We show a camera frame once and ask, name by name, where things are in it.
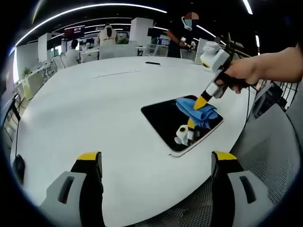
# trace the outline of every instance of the desk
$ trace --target desk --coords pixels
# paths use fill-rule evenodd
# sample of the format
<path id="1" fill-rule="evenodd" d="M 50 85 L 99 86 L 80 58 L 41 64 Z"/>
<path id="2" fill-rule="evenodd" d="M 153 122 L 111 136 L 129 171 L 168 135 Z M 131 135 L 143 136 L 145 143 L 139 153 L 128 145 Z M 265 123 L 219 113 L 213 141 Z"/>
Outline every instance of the desk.
<path id="1" fill-rule="evenodd" d="M 98 60 L 99 48 L 88 49 L 80 52 L 81 62 L 89 62 Z"/>
<path id="2" fill-rule="evenodd" d="M 40 66 L 38 69 L 32 71 L 27 77 L 30 77 L 38 72 L 42 71 L 42 75 L 46 80 L 48 80 L 54 73 L 55 73 L 55 68 L 52 62 L 43 64 Z"/>
<path id="3" fill-rule="evenodd" d="M 212 99 L 224 122 L 180 158 L 168 155 L 141 108 L 198 96 L 213 77 L 190 60 L 163 57 L 113 58 L 57 72 L 19 124 L 18 154 L 27 166 L 29 198 L 40 205 L 47 187 L 70 171 L 80 154 L 101 151 L 106 226 L 134 224 L 171 208 L 210 176 L 213 150 L 232 149 L 245 124 L 248 90 L 240 95 L 227 90 Z"/>

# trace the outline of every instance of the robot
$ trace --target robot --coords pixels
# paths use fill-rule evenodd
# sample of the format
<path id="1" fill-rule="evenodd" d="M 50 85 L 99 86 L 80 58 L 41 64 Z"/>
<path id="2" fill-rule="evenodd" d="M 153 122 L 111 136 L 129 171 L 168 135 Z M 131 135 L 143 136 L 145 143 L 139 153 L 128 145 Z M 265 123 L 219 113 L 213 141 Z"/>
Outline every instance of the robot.
<path id="1" fill-rule="evenodd" d="M 181 125 L 176 132 L 175 142 L 177 144 L 183 144 L 185 146 L 188 146 L 188 126 L 187 125 Z"/>
<path id="2" fill-rule="evenodd" d="M 196 43 L 194 41 L 191 41 L 190 45 L 186 43 L 186 38 L 184 38 L 184 37 L 181 38 L 181 41 L 185 44 L 186 48 L 189 51 L 193 51 L 196 49 Z"/>
<path id="3" fill-rule="evenodd" d="M 215 98 L 221 97 L 224 91 L 224 87 L 218 86 L 216 81 L 218 79 L 225 82 L 225 86 L 239 85 L 243 88 L 249 86 L 244 79 L 231 78 L 224 73 L 227 69 L 223 67 L 226 63 L 231 62 L 232 57 L 221 48 L 221 46 L 216 42 L 206 42 L 203 47 L 204 53 L 201 55 L 200 59 L 202 61 L 205 71 L 215 74 L 214 80 L 207 86 L 206 90 L 201 94 L 196 100 L 193 110 L 200 110 L 206 107 L 209 100 L 214 96 Z M 176 132 L 177 137 L 175 137 L 175 142 L 177 144 L 183 144 L 189 146 L 195 139 L 195 123 L 189 118 L 187 125 L 181 125 Z"/>
<path id="4" fill-rule="evenodd" d="M 203 51 L 200 59 L 205 70 L 209 72 L 217 72 L 230 56 L 216 42 L 207 42 Z"/>

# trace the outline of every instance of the microfiber cloth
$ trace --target microfiber cloth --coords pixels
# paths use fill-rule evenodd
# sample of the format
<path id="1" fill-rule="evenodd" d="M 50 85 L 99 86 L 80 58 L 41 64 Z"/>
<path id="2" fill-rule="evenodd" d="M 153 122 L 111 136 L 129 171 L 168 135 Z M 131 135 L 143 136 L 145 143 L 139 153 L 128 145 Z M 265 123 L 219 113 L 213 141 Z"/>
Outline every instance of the microfiber cloth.
<path id="1" fill-rule="evenodd" d="M 217 108 L 213 105 L 206 104 L 201 109 L 194 110 L 194 105 L 195 100 L 189 98 L 176 99 L 176 106 L 178 109 L 190 117 L 194 121 L 195 126 L 198 125 L 202 128 L 210 129 L 209 120 L 216 119 L 218 117 L 218 114 L 215 111 Z"/>

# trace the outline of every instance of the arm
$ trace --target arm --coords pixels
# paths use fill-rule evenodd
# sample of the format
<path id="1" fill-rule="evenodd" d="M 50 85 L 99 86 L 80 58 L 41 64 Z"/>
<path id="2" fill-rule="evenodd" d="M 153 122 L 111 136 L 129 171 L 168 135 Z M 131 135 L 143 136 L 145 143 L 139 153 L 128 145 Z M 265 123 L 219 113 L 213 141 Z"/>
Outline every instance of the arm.
<path id="1" fill-rule="evenodd" d="M 303 56 L 299 45 L 278 53 L 266 53 L 258 58 L 261 79 L 295 83 L 303 76 Z"/>
<path id="2" fill-rule="evenodd" d="M 175 37 L 175 35 L 174 35 L 170 30 L 167 31 L 167 36 L 168 36 L 173 42 L 175 42 L 176 44 L 179 44 L 180 40 L 179 40 L 177 37 Z"/>
<path id="3" fill-rule="evenodd" d="M 250 84 L 259 79 L 295 83 L 302 79 L 303 56 L 297 45 L 278 53 L 233 61 L 226 73 L 231 77 L 246 79 Z"/>
<path id="4" fill-rule="evenodd" d="M 100 38 L 99 38 L 99 35 L 98 35 L 98 37 L 97 37 L 97 39 L 96 39 L 96 43 L 97 43 L 98 45 L 100 45 Z"/>

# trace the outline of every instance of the office chair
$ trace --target office chair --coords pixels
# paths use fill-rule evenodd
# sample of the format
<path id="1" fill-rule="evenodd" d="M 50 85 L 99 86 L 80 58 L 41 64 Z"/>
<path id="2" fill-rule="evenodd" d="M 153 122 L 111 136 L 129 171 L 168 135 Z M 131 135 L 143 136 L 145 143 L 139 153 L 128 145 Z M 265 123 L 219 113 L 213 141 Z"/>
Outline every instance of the office chair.
<path id="1" fill-rule="evenodd" d="M 65 69 L 65 65 L 63 63 L 64 59 L 62 59 L 61 56 L 57 56 L 53 58 L 53 63 L 55 64 L 57 70 Z"/>

